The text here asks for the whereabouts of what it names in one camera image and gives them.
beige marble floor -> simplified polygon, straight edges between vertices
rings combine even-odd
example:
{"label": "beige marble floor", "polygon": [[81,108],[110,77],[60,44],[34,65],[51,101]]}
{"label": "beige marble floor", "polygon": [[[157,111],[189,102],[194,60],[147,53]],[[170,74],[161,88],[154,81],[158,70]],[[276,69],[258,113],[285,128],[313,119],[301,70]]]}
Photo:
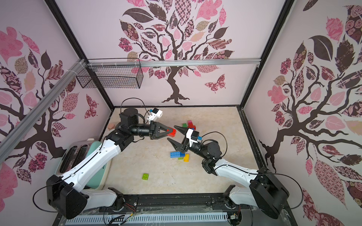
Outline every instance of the beige marble floor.
{"label": "beige marble floor", "polygon": [[[243,167],[257,169],[254,155],[236,107],[165,107],[159,108],[163,115],[159,122],[169,127],[182,126],[192,120],[200,135],[219,131],[228,141],[224,158]],[[143,108],[138,108],[144,115]],[[116,108],[110,123],[119,122],[120,109]],[[175,140],[182,142],[183,135],[176,133]],[[225,151],[225,141],[217,133],[206,135],[205,139],[219,141]],[[150,140],[146,137],[138,143],[131,143],[122,153],[114,157],[106,180],[105,188],[114,187],[124,194],[160,193],[214,193],[224,192],[234,181],[204,171],[202,158],[190,151],[189,162],[170,158],[174,149],[166,138]],[[149,174],[142,180],[143,173]]]}

butterfly decal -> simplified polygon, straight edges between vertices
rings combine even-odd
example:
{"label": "butterfly decal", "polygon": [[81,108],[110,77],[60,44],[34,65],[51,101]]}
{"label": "butterfly decal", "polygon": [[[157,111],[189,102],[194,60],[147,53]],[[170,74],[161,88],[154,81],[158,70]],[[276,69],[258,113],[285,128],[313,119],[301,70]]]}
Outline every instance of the butterfly decal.
{"label": "butterfly decal", "polygon": [[89,109],[85,112],[84,118],[94,117],[97,116],[96,108],[97,108],[97,102],[93,101],[90,96],[87,94],[87,102],[89,105]]}
{"label": "butterfly decal", "polygon": [[214,82],[207,82],[205,83],[205,85],[207,87],[210,87],[212,91],[214,91],[216,93],[216,91],[219,89],[219,88],[225,88],[225,74],[221,75],[219,78],[218,78],[218,81],[216,83]]}

black wire basket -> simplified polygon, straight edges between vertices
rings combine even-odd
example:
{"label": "black wire basket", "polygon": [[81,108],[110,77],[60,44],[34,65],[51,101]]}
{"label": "black wire basket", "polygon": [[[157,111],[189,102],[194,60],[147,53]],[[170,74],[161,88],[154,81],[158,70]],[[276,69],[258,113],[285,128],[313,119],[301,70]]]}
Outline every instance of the black wire basket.
{"label": "black wire basket", "polygon": [[98,79],[92,79],[87,69],[82,70],[77,75],[77,80],[82,88],[97,88],[102,85],[104,88],[135,88],[139,89],[143,80],[143,73],[139,59],[122,58],[129,61],[128,65],[90,65]]}

green lego brick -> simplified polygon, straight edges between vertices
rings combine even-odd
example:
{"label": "green lego brick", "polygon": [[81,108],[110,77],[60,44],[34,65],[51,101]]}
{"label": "green lego brick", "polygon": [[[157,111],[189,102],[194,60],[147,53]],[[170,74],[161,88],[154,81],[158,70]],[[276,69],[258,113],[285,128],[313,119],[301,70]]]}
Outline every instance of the green lego brick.
{"label": "green lego brick", "polygon": [[142,180],[148,180],[148,174],[143,174]]}

yellow lego brick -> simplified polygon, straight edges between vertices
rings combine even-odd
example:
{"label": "yellow lego brick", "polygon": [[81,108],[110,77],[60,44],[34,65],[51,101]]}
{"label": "yellow lego brick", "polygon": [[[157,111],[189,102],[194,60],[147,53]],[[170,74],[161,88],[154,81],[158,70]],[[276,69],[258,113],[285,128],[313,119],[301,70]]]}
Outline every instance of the yellow lego brick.
{"label": "yellow lego brick", "polygon": [[186,154],[185,157],[184,157],[184,162],[188,162],[189,161],[189,154]]}

